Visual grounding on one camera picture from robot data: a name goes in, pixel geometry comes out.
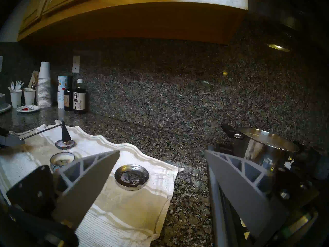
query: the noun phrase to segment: white cup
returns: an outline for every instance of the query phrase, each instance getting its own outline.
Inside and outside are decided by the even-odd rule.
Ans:
[[[24,90],[25,105],[34,105],[35,90]]]
[[[10,97],[12,98],[13,108],[21,106],[22,90],[10,91]]]
[[[39,79],[50,79],[50,63],[41,62]]]

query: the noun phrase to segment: saucepan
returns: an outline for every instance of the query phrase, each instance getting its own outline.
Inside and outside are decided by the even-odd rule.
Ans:
[[[299,147],[293,142],[257,128],[235,129],[228,124],[222,124],[222,129],[229,138],[234,139],[235,156],[251,160],[270,171],[299,151]]]

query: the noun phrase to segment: glass bottle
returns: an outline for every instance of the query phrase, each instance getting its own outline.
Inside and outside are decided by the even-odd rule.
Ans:
[[[86,90],[82,79],[78,79],[73,91],[73,111],[76,114],[86,113]]]
[[[64,90],[64,110],[73,110],[73,90],[72,90],[72,77],[68,77],[68,88]]]

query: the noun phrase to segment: wall outlet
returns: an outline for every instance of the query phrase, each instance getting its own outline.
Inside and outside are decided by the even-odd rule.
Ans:
[[[73,56],[72,72],[80,72],[80,56]]]
[[[3,56],[0,56],[0,72],[2,71],[2,61],[3,61]]]

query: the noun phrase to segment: pot lid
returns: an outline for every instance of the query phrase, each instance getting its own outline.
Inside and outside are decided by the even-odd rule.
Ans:
[[[255,140],[256,142],[260,142],[264,145],[281,149],[284,151],[290,152],[298,152],[299,147],[291,141],[281,138],[277,134],[272,134],[257,128],[251,127],[239,127],[237,131],[243,133],[249,138]]]

